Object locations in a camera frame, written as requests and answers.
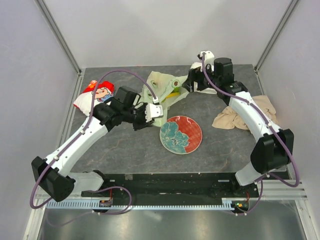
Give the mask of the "pale green plastic bag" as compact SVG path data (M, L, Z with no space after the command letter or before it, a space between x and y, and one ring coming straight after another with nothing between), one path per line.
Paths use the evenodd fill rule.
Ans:
M152 124L155 127L161 127L168 119L168 110L178 101L187 97L189 92L182 87L187 79L187 75L174 76L171 74L152 71L146 82L158 97L159 103L163 107L163 117L156 118ZM166 98L172 92L180 92L179 96Z

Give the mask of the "yellow fake mango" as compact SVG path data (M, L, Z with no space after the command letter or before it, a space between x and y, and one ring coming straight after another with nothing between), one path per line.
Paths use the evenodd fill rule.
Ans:
M170 94L168 94L165 98L173 98L173 97L177 97L180 95L180 92L171 92Z

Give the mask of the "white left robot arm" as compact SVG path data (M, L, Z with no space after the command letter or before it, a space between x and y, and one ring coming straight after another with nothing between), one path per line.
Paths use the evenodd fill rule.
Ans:
M106 196L110 185L98 171L74 174L70 172L81 156L100 138L121 123L132 124L135 131L147 128L163 115L158 97L151 103L134 102L140 94L122 86L115 96L97 104L82 126L57 150L46 158L37 156L31 162L36 186L41 187L56 202L65 200L72 192L93 191L99 197Z

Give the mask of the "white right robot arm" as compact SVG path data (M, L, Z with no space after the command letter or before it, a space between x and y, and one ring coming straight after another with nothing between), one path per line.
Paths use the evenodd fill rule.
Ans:
M244 84L235 80L230 58L215 58L210 51L201 51L197 57L200 62L191 65L183 88L190 93L214 89L244 121L256 141L250 162L235 173L235 181L229 184L230 193L240 197L247 191L247 185L268 175L274 177L275 170L293 164L294 134L263 113Z

